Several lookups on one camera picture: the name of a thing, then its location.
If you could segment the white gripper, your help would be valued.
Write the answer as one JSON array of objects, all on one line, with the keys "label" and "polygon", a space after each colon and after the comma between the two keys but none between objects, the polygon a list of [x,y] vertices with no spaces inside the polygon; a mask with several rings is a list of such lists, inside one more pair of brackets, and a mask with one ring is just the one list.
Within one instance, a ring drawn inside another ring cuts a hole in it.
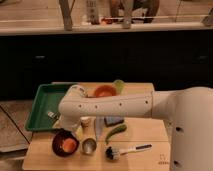
[{"label": "white gripper", "polygon": [[64,130],[75,132],[80,125],[80,118],[61,115],[59,124]]}]

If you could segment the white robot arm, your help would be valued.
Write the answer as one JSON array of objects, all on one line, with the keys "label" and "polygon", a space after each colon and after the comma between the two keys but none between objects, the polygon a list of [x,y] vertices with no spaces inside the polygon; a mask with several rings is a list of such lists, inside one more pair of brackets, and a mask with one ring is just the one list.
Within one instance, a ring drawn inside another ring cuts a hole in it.
[{"label": "white robot arm", "polygon": [[82,116],[153,118],[172,122],[170,171],[213,171],[213,88],[88,98],[70,87],[59,102],[60,124],[73,131]]}]

